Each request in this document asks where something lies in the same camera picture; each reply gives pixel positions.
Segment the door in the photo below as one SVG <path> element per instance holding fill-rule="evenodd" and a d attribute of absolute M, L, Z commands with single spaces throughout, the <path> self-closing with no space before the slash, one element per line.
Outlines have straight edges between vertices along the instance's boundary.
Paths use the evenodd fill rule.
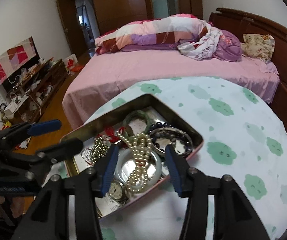
<path fill-rule="evenodd" d="M 57 0 L 57 5 L 70 50 L 78 58 L 88 50 L 88 47 L 77 19 L 75 1 Z"/>
<path fill-rule="evenodd" d="M 151 18 L 145 0 L 93 0 L 101 35 L 139 20 Z"/>

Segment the pink bed sheet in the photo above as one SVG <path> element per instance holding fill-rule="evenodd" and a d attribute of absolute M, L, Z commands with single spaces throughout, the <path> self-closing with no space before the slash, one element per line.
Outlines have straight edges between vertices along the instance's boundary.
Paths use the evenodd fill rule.
<path fill-rule="evenodd" d="M 185 76 L 218 76 L 247 87 L 267 103 L 272 102 L 279 83 L 274 64 L 259 59 L 196 61 L 174 50 L 117 52 L 94 56 L 67 89 L 62 106 L 76 129 L 100 106 L 139 81 Z"/>

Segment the cluttered shelf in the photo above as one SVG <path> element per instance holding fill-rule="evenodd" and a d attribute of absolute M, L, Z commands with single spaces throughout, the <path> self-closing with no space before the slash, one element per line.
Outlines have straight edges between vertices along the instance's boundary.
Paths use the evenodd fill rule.
<path fill-rule="evenodd" d="M 25 85 L 36 75 L 39 73 L 40 70 L 42 70 L 45 66 L 47 66 L 50 63 L 51 60 L 46 61 L 43 64 L 35 65 L 31 69 L 29 69 L 29 72 L 26 74 L 26 76 L 21 80 L 18 81 L 15 86 L 13 87 L 13 92 L 17 92 L 18 90 L 25 87 Z"/>
<path fill-rule="evenodd" d="M 31 67 L 9 92 L 11 103 L 4 109 L 3 119 L 12 124 L 37 122 L 67 76 L 62 59 Z"/>

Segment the watch face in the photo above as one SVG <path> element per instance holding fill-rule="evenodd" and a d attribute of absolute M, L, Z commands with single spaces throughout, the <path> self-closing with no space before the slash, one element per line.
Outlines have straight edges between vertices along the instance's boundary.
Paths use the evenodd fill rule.
<path fill-rule="evenodd" d="M 120 185 L 119 182 L 117 181 L 112 181 L 109 189 L 109 195 L 114 199 L 114 200 L 120 200 L 123 196 L 123 188 Z"/>

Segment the green bangle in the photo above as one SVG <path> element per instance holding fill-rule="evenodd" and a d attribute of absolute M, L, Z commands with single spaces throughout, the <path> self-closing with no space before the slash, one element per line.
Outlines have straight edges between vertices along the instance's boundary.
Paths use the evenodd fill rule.
<path fill-rule="evenodd" d="M 146 127 L 145 127 L 143 133 L 147 134 L 148 131 L 149 131 L 150 126 L 152 125 L 152 121 L 149 118 L 149 116 L 142 110 L 133 111 L 130 114 L 128 114 L 126 116 L 125 120 L 122 122 L 122 126 L 126 128 L 129 125 L 129 123 L 131 122 L 131 120 L 136 118 L 136 117 L 139 118 L 139 119 L 145 120 Z M 124 130 L 123 136 L 129 137 L 128 133 L 126 132 L 126 130 Z"/>

